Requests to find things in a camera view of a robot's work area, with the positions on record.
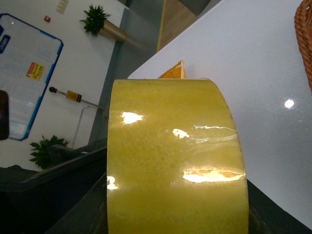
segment yellow label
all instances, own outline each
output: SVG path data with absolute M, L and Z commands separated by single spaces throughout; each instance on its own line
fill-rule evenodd
M 66 98 L 68 98 L 68 99 L 70 99 L 70 100 L 76 101 L 77 98 L 78 98 L 78 94 L 75 93 L 75 92 L 72 92 L 72 91 L 68 90 L 68 91 L 67 91 Z
M 27 72 L 27 76 L 35 80 L 40 80 L 43 70 L 44 66 L 32 62 Z
M 67 91 L 66 98 L 77 102 L 81 101 L 81 95 L 70 90 Z

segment blue frame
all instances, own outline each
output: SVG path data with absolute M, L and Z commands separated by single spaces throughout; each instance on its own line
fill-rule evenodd
M 29 120 L 27 129 L 26 129 L 26 132 L 25 132 L 23 138 L 22 138 L 22 139 L 16 139 L 16 138 L 10 137 L 10 139 L 22 141 L 22 140 L 24 140 L 24 139 L 27 139 L 28 136 L 29 136 L 30 130 L 31 130 L 33 124 L 34 124 L 36 115 L 37 115 L 37 113 L 38 113 L 38 110 L 39 110 L 39 107 L 40 107 L 40 105 L 41 105 L 41 102 L 42 102 L 43 96 L 44 96 L 44 94 L 45 94 L 45 91 L 46 91 L 46 89 L 47 89 L 47 87 L 48 87 L 48 84 L 49 84 L 49 82 L 50 82 L 50 79 L 51 79 L 51 76 L 52 76 L 52 74 L 53 74 L 54 68 L 55 68 L 55 66 L 56 66 L 56 64 L 57 64 L 57 62 L 58 62 L 60 53 L 61 53 L 61 51 L 62 51 L 62 49 L 63 49 L 63 47 L 64 47 L 64 43 L 63 43 L 60 39 L 58 39 L 58 38 L 52 36 L 51 34 L 48 34 L 48 33 L 44 32 L 44 31 L 42 31 L 42 30 L 40 30 L 40 29 L 38 29 L 38 28 L 36 28 L 36 27 L 34 27 L 34 26 L 32 26 L 32 25 L 26 23 L 25 21 L 22 21 L 22 20 L 20 20 L 20 19 L 14 17 L 14 16 L 8 14 L 8 13 L 0 14 L 0 18 L 1 18 L 2 16 L 5 16 L 5 15 L 8 15 L 8 16 L 10 16 L 10 17 L 12 17 L 12 18 L 14 18 L 14 19 L 16 19 L 16 20 L 18 20 L 18 21 L 24 23 L 24 24 L 27 24 L 28 26 L 31 26 L 31 27 L 33 27 L 33 28 L 39 30 L 41 33 L 45 34 L 45 35 L 48 36 L 48 37 L 51 37 L 51 38 L 53 38 L 53 39 L 57 39 L 57 40 L 60 41 L 60 46 L 59 46 L 58 51 L 57 51 L 57 55 L 58 55 L 58 56 L 57 56 L 55 62 L 52 64 L 51 69 L 50 69 L 50 71 L 49 71 L 49 74 L 48 74 L 48 76 L 47 76 L 47 78 L 46 78 L 46 80 L 45 80 L 45 84 L 46 84 L 46 85 L 45 85 L 45 87 L 44 87 L 44 89 L 43 89 L 43 92 L 42 92 L 41 96 L 39 97 L 39 99 L 38 99 L 38 101 L 37 101 L 37 103 L 36 103 L 35 109 L 34 109 L 33 114 L 32 114 L 32 116 L 31 116 L 31 118 L 30 118 L 30 120 Z

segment potted plant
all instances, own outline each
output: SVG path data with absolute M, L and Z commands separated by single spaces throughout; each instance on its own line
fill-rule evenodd
M 63 138 L 60 139 L 57 136 L 53 136 L 50 140 L 45 139 L 44 136 L 42 136 L 42 138 L 43 140 L 41 140 L 39 143 L 32 142 L 30 144 L 33 147 L 32 150 L 35 151 L 30 154 L 34 156 L 34 158 L 30 159 L 30 161 L 35 162 L 38 165 L 38 167 L 41 167 L 42 169 L 47 169 L 55 165 L 54 163 L 55 160 L 50 157 L 49 147 L 52 145 L 67 146 L 68 141 L 64 140 Z
M 107 20 L 110 14 L 104 13 L 102 6 L 89 6 L 89 11 L 84 11 L 87 15 L 86 19 L 80 20 L 85 23 L 84 29 L 86 33 L 91 33 L 93 36 L 110 35 L 113 39 L 119 42 L 124 42 L 127 38 L 127 33 L 122 31 L 116 25 Z

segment white tabletop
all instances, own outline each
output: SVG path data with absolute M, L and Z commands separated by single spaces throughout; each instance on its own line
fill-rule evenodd
M 214 81 L 233 114 L 247 178 L 312 229 L 312 95 L 294 29 L 300 3 L 223 0 L 129 78 L 157 78 L 183 59 L 188 78 Z

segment bulletin board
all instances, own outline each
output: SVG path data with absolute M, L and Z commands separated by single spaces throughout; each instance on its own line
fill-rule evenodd
M 9 95 L 11 139 L 28 137 L 62 48 L 58 38 L 0 14 L 0 89 Z

